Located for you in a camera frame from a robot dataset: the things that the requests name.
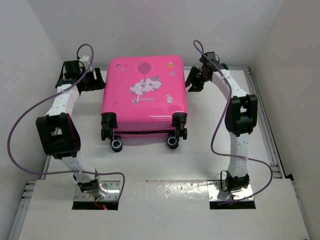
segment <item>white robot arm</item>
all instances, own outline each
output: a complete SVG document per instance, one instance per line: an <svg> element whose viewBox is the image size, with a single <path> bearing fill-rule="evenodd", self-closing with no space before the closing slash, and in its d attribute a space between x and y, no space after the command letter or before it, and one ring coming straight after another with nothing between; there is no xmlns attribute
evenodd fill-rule
<svg viewBox="0 0 320 240"><path fill-rule="evenodd" d="M99 177L83 173L83 171L95 173L96 170L87 164L86 157L79 152L81 148L80 136L71 119L75 102L81 92L105 87L100 69L95 68L94 71L90 69L79 84L65 91L83 74L88 67L89 60L89 56L83 56L79 60L64 62L65 78L63 78L62 67L60 78L56 84L57 92L63 92L63 94L54 99L45 116L37 118L36 127L44 152L63 162L70 170L79 171L75 172L73 177L83 193L97 199L103 199L108 191L104 188Z"/></svg>
<svg viewBox="0 0 320 240"><path fill-rule="evenodd" d="M206 55L220 68L228 80L232 92L231 99L225 115L225 126L230 135L230 164L226 171L225 185L228 192L246 188L249 185L249 173L247 168L248 144L253 128L257 125L258 98L245 92L233 79L229 68L225 64L216 61L214 52ZM202 67L193 66L186 80L186 87L192 85L189 92L200 92L204 83L212 81L222 92L226 99L229 98L229 87L219 72L201 57Z"/></svg>

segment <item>black joint motor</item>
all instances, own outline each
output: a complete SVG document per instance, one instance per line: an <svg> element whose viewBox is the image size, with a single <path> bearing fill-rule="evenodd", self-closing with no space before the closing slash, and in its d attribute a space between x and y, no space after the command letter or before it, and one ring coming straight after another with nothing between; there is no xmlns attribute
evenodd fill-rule
<svg viewBox="0 0 320 240"><path fill-rule="evenodd" d="M99 191L98 181L92 180L90 182L78 182L78 186L82 193L90 193L90 192L97 192Z"/></svg>
<svg viewBox="0 0 320 240"><path fill-rule="evenodd" d="M229 193L233 191L239 191L242 188L246 189L249 185L249 175L243 177L232 177L228 171L226 171L225 186Z"/></svg>
<svg viewBox="0 0 320 240"><path fill-rule="evenodd" d="M206 52L205 55L211 59L215 65L221 70L228 70L228 66L224 63L219 63L216 60L216 53L214 51ZM204 89L206 82L212 81L213 73L217 71L216 67L213 66L204 56L201 56L199 61L202 63L201 68L193 66L190 73L186 79L185 87L189 88L188 92L201 92Z"/></svg>
<svg viewBox="0 0 320 240"><path fill-rule="evenodd" d="M81 148L80 136L68 113L38 117L35 125L45 154L55 159L77 156ZM61 133L53 135L56 129L61 129Z"/></svg>
<svg viewBox="0 0 320 240"><path fill-rule="evenodd" d="M226 129L237 137L245 133L251 134L257 125L257 115L256 95L234 96L228 105L224 119Z"/></svg>
<svg viewBox="0 0 320 240"><path fill-rule="evenodd" d="M65 73L63 76L61 72L59 80L55 85L56 88L65 84L74 84L86 71L85 67L81 66L78 60L65 61L63 65ZM105 82L103 81L100 68L94 68L94 72L87 72L83 80L76 85L80 94L82 91L89 92L105 88Z"/></svg>

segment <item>metal frame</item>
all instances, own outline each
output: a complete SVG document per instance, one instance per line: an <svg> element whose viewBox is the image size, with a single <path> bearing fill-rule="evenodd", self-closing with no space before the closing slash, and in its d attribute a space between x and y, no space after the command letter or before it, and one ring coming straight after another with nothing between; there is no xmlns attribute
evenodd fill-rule
<svg viewBox="0 0 320 240"><path fill-rule="evenodd" d="M22 226L24 225L28 207L31 201L32 193L34 192L35 185L36 185L36 181L27 181L24 186L20 206L15 215L15 219L14 219L8 240L19 239L20 232L21 232Z"/></svg>
<svg viewBox="0 0 320 240"><path fill-rule="evenodd" d="M190 70L191 67L184 67L184 70ZM269 146L269 150L270 153L272 155L272 162L270 162L271 168L273 170L274 173L274 178L277 179L282 179L285 178L285 174L282 168L282 164L281 164L281 160L279 158L279 154L276 148L276 144L272 135L272 131L268 122L268 118L267 118L267 114L261 99L261 95L257 86L257 83L254 79L254 76L252 74L252 71L250 70L249 67L230 67L230 70L242 70L244 72L245 78L247 80L248 86L250 91L252 91L253 94L255 94L258 97L258 113L259 113L259 119L262 122L262 127L268 142L268 146ZM46 158L45 161L45 165L43 168L43 172L47 172L48 168L49 168L49 164L50 164L50 159L51 157L48 156ZM46 175L42 175L41 180L45 180L46 179ZM21 197L21 202L18 208L18 211L16 213L12 228L11 228L11 232L9 235L8 240L18 240L22 227L23 227L23 223L25 220L25 217L27 215L27 211L28 211L28 207L30 204L30 200L32 197L32 193L33 193L33 189L35 187L36 181L27 181L24 191L23 191L23 195Z"/></svg>

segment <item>white platform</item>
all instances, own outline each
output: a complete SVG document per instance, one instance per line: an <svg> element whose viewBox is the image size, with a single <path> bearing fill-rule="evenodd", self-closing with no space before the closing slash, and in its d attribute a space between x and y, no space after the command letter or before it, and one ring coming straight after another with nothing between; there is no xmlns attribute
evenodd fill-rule
<svg viewBox="0 0 320 240"><path fill-rule="evenodd" d="M244 72L231 74L248 92ZM123 150L114 153L109 143L100 139L102 96L102 90L83 92L72 119L81 136L81 151L90 164L98 172L125 174L127 182L119 210L71 210L76 188L72 174L49 175L46 180L37 181L20 240L307 238L289 180L274 180L256 196L256 209L209 210L204 180L219 179L218 174L229 164L228 157L216 156L210 150L212 134L226 104L212 83L207 83L201 93L187 94L188 139L181 141L176 150L167 148L165 138L144 138L123 140ZM230 152L230 137L224 125L215 147L222 153ZM248 151L252 158L271 160L259 125L252 133ZM66 169L63 163L51 159L48 171ZM270 173L264 165L254 162L248 163L248 170L253 191L257 191L266 184Z"/></svg>

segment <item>suitcase wheel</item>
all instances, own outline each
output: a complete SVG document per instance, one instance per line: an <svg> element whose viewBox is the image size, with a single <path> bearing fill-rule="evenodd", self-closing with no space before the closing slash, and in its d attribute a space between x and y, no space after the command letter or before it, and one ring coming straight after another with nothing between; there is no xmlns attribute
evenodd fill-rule
<svg viewBox="0 0 320 240"><path fill-rule="evenodd" d="M101 140L105 141L107 139L106 134L105 134L105 130L101 129Z"/></svg>
<svg viewBox="0 0 320 240"><path fill-rule="evenodd" d="M114 152L118 153L122 150L123 145L122 141L119 138L113 139L110 144Z"/></svg>
<svg viewBox="0 0 320 240"><path fill-rule="evenodd" d="M187 140L187 136L188 136L188 131L186 128L183 129L183 135L182 135L182 138L183 140Z"/></svg>
<svg viewBox="0 0 320 240"><path fill-rule="evenodd" d="M166 140L166 144L170 149L176 149L179 146L179 141L176 137L169 136L168 139Z"/></svg>

